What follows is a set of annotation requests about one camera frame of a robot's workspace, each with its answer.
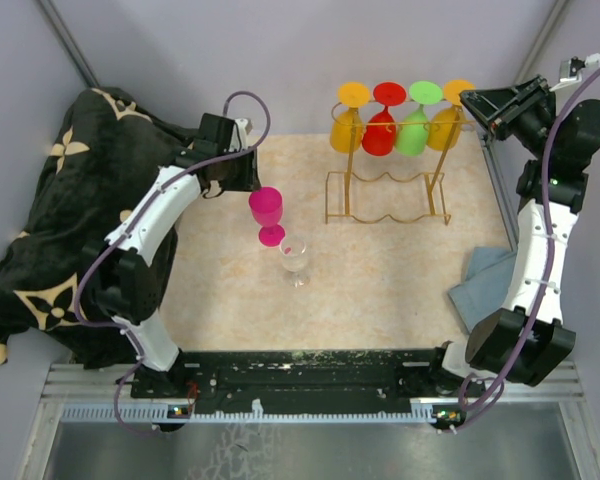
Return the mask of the pink plastic wine glass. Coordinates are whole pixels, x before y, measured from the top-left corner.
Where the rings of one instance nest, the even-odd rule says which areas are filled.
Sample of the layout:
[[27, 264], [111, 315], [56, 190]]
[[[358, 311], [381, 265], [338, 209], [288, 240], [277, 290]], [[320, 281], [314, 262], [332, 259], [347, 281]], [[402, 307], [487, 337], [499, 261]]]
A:
[[283, 215], [283, 197], [273, 187], [262, 187], [249, 196], [249, 208], [260, 226], [258, 239], [266, 247], [277, 247], [285, 237], [280, 225]]

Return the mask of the orange plastic wine glass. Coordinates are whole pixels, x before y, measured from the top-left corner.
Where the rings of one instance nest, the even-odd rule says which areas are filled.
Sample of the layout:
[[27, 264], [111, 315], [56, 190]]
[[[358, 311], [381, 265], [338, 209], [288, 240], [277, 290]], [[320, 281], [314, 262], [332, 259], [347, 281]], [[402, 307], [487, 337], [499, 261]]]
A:
[[369, 88], [359, 82], [348, 82], [338, 89], [338, 102], [345, 110], [334, 120], [331, 134], [331, 147], [339, 153], [355, 152], [361, 144], [364, 124], [359, 109], [371, 98]]
[[450, 80], [443, 86], [443, 98], [449, 106], [440, 110], [431, 120], [427, 139], [430, 149], [443, 152], [455, 147], [462, 125], [466, 121], [460, 94], [474, 88], [475, 86], [465, 79]]

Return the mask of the green plastic wine glass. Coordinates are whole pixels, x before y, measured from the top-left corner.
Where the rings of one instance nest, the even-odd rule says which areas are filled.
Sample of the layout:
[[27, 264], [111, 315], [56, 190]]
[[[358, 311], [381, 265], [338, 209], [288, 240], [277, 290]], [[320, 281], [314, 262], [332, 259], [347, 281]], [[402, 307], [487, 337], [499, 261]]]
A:
[[415, 157], [424, 151], [429, 137], [426, 127], [428, 117], [424, 108], [439, 103], [443, 92], [436, 83], [421, 80], [413, 83], [408, 93], [411, 100], [417, 104], [417, 108], [404, 118], [394, 147], [405, 156]]

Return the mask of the red plastic wine glass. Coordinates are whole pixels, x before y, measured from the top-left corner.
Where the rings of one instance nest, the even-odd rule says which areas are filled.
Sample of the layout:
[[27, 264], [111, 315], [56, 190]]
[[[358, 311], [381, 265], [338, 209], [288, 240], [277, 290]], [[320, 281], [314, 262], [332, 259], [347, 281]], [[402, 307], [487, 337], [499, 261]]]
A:
[[362, 147], [366, 153], [381, 157], [392, 152], [397, 135], [395, 120], [389, 109], [402, 104], [407, 98], [407, 92], [395, 82], [383, 82], [374, 88], [373, 96], [383, 109], [367, 124]]

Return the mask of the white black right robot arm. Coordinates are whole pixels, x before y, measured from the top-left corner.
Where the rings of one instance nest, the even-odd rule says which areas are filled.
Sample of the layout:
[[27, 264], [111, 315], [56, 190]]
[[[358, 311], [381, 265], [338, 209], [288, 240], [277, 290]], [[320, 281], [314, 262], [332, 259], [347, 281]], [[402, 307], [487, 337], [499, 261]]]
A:
[[600, 100], [556, 109], [547, 81], [464, 90], [461, 104], [497, 140], [515, 136], [533, 154], [518, 179], [518, 248], [501, 307], [482, 319], [466, 345], [449, 344], [426, 372], [428, 387], [450, 395], [467, 375], [504, 372], [535, 386], [572, 352], [575, 332], [563, 325], [561, 279], [571, 231], [584, 204], [586, 168], [600, 149]]

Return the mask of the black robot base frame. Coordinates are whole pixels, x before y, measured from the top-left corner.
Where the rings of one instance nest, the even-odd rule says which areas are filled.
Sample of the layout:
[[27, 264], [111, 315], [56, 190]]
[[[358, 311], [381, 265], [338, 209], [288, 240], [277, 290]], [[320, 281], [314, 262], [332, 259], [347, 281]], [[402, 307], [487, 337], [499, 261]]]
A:
[[167, 373], [142, 367], [134, 399], [175, 400], [174, 419], [261, 414], [265, 419], [419, 420], [445, 431], [467, 419], [446, 350], [182, 352]]

